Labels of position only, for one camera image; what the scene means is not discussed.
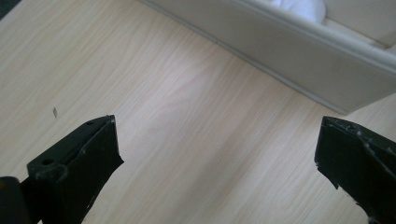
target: laminate floor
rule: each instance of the laminate floor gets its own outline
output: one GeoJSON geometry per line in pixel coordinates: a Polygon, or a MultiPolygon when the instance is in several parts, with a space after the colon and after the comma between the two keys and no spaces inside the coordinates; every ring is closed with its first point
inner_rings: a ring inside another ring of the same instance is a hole
{"type": "Polygon", "coordinates": [[[0,175],[116,116],[125,163],[84,223],[366,223],[317,171],[321,118],[396,139],[396,95],[341,116],[134,0],[24,0],[0,52],[0,175]]]}

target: black plastic part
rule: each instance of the black plastic part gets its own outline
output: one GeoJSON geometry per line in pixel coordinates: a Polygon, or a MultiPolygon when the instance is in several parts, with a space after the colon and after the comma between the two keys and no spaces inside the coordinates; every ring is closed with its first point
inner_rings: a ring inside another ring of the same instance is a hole
{"type": "Polygon", "coordinates": [[[356,123],[324,117],[315,162],[370,223],[396,223],[396,143],[356,123]]]}
{"type": "Polygon", "coordinates": [[[15,177],[0,177],[0,223],[31,223],[21,193],[20,182],[15,177]]]}
{"type": "Polygon", "coordinates": [[[12,8],[21,0],[1,0],[0,2],[0,20],[2,20],[12,8]]]}
{"type": "Polygon", "coordinates": [[[81,223],[122,163],[114,116],[82,124],[27,165],[22,189],[31,219],[81,223]]]}

